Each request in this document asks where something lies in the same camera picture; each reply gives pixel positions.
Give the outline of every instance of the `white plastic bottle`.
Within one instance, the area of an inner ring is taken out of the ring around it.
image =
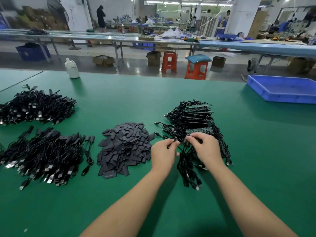
[[[76,79],[80,77],[77,64],[73,60],[66,58],[65,67],[70,78]]]

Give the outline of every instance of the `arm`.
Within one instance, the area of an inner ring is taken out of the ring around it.
[[[194,146],[197,156],[214,176],[244,236],[297,237],[225,166],[218,141],[213,136],[196,132],[186,139]]]
[[[93,221],[80,237],[137,236],[161,184],[171,170],[179,144],[173,139],[166,139],[152,146],[151,171]]]

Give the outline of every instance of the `orange plastic stool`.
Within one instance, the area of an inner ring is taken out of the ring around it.
[[[174,51],[165,51],[163,54],[161,72],[166,73],[167,69],[172,69],[177,73],[177,54]]]
[[[193,71],[190,71],[191,62],[188,63],[184,79],[205,80],[208,62],[198,62],[194,64]],[[205,65],[205,72],[200,71],[201,66]]]

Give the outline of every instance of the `concrete floor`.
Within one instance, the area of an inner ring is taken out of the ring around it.
[[[148,53],[148,51],[146,50],[138,50],[127,47],[123,48],[124,63],[120,63],[120,67],[116,69],[116,67],[97,67],[95,64],[92,63],[92,57],[97,55],[109,55],[115,57],[115,50],[112,46],[96,46],[89,48],[87,46],[81,46],[82,49],[80,51],[71,51],[68,50],[67,45],[58,44],[57,50],[59,51],[59,54],[61,55],[62,59],[62,61],[60,62],[57,56],[55,55],[53,46],[49,44],[48,49],[52,55],[52,60],[50,63],[48,63],[46,61],[23,61],[15,49],[15,47],[19,45],[23,45],[23,43],[0,41],[0,68],[31,70],[65,70],[65,59],[70,58],[77,63],[80,72],[184,78],[187,66],[187,61],[184,57],[189,55],[189,51],[176,51],[178,58],[177,74],[171,72],[170,70],[168,70],[166,74],[163,74],[161,73],[161,64],[160,67],[151,67],[147,65],[146,54]],[[224,80],[237,82],[243,82],[243,80],[241,79],[241,75],[247,73],[248,59],[259,58],[259,55],[255,54],[245,55],[202,51],[196,51],[195,54],[204,54],[211,58],[216,55],[227,58],[225,66],[223,68],[213,67],[209,63],[206,78],[207,80]],[[269,63],[269,60],[270,58],[263,58],[263,60],[260,63],[261,66],[259,67],[258,75],[265,74],[276,76],[296,76],[308,77],[313,79],[313,76],[309,75],[291,75],[290,73],[287,73],[285,68],[288,64],[288,61],[278,58],[274,60],[274,63],[270,66],[269,70],[266,73],[264,73],[264,70],[267,67],[267,64]]]

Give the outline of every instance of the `black clothing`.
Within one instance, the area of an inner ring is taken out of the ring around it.
[[[105,14],[101,8],[97,9],[97,17],[98,17],[98,24],[100,28],[105,28],[105,21],[103,17],[105,17]]]

